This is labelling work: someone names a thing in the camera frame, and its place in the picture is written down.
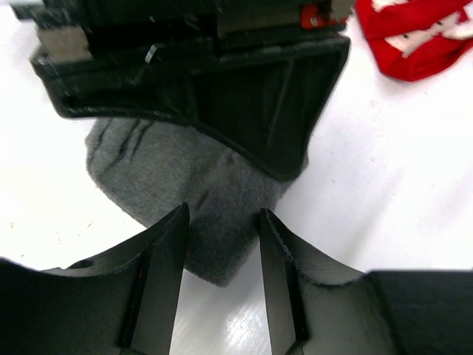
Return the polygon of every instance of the black device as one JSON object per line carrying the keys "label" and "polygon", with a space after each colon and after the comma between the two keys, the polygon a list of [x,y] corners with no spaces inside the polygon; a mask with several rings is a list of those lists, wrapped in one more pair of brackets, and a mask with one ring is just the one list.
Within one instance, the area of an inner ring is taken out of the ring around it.
{"label": "black device", "polygon": [[353,0],[44,0],[31,62],[65,118],[192,125],[297,177],[347,60]]}

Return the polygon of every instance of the gray fabric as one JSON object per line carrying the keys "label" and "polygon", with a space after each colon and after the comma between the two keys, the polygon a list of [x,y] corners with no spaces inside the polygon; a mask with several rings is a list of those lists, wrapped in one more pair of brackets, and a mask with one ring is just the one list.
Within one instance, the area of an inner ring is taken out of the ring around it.
{"label": "gray fabric", "polygon": [[191,127],[100,119],[86,145],[92,179],[144,226],[189,204],[186,268],[220,287],[256,245],[259,210],[273,209],[290,185]]}

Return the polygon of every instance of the white table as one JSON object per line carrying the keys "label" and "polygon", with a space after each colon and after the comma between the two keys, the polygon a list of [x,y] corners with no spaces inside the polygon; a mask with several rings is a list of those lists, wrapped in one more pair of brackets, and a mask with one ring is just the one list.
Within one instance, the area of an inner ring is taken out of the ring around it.
{"label": "white table", "polygon": [[[28,62],[37,40],[0,7],[0,252],[67,267],[143,230],[85,170],[92,121],[53,110]],[[350,60],[276,213],[337,260],[372,268],[473,267],[473,53],[433,78],[382,76],[356,19]],[[270,354],[259,251],[218,289],[188,272],[171,354]]]}

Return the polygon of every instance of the black plastic part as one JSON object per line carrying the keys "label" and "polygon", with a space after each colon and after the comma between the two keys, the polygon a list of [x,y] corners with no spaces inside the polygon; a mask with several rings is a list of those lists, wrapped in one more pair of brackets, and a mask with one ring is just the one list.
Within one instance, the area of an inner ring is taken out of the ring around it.
{"label": "black plastic part", "polygon": [[70,269],[0,260],[1,352],[169,353],[188,241],[188,207]]}
{"label": "black plastic part", "polygon": [[67,11],[82,27],[117,26],[154,20],[214,13],[231,13],[252,7],[286,7],[324,0],[44,0],[48,9]]}
{"label": "black plastic part", "polygon": [[260,220],[273,355],[473,354],[473,273],[363,275]]}
{"label": "black plastic part", "polygon": [[320,32],[316,41],[221,56],[212,38],[169,46],[158,47],[149,64],[148,47],[71,64],[55,64],[39,50],[32,63],[65,118],[139,117],[194,126],[275,178],[296,178],[350,40]]}

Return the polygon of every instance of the black plastic bracket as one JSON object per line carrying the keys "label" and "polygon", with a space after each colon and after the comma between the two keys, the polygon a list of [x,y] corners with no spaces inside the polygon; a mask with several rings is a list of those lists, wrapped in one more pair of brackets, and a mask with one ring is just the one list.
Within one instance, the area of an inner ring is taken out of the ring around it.
{"label": "black plastic bracket", "polygon": [[273,355],[473,354],[473,273],[362,274],[263,211],[260,247]]}
{"label": "black plastic bracket", "polygon": [[[473,354],[473,273],[362,274],[260,219],[273,355]],[[0,260],[2,350],[166,355],[186,255],[186,205],[67,270]]]}
{"label": "black plastic bracket", "polygon": [[150,229],[67,270],[0,260],[1,352],[169,353],[188,241],[182,205]]}
{"label": "black plastic bracket", "polygon": [[347,61],[344,24],[303,29],[302,0],[144,2],[142,23],[107,1],[15,7],[38,24],[31,62],[58,114],[193,126],[278,180],[299,176]]}

